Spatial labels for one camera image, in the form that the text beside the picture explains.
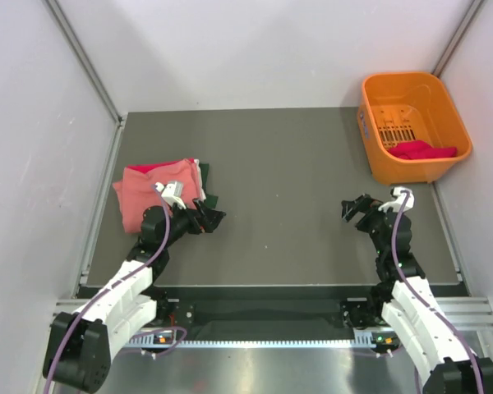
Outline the crimson red t shirt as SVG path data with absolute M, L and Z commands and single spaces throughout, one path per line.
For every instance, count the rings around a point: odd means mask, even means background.
M 454 158 L 458 150 L 456 147 L 436 148 L 423 140 L 414 140 L 396 144 L 388 152 L 404 160 L 427 160 L 440 158 Z

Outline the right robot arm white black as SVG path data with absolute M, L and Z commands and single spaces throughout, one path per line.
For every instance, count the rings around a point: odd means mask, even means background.
M 366 233 L 376 250 L 380 279 L 366 298 L 347 314 L 353 328 L 387 324 L 415 368 L 419 393 L 493 393 L 493 361 L 479 356 L 446 317 L 422 267 L 411 251 L 412 222 L 406 212 L 413 192 L 391 191 L 387 202 L 368 194 L 341 203 L 341 218 Z

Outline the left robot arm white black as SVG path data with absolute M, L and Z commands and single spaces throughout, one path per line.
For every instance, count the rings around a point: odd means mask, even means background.
M 57 314 L 44 357 L 47 384 L 97 392 L 120 350 L 146 324 L 158 326 L 168 320 L 168 303 L 148 293 L 168 264 L 168 247 L 186 234 L 213 232 L 226 216 L 199 199 L 193 204 L 167 208 L 162 202 L 147 208 L 138 240 L 115 275 L 74 312 Z

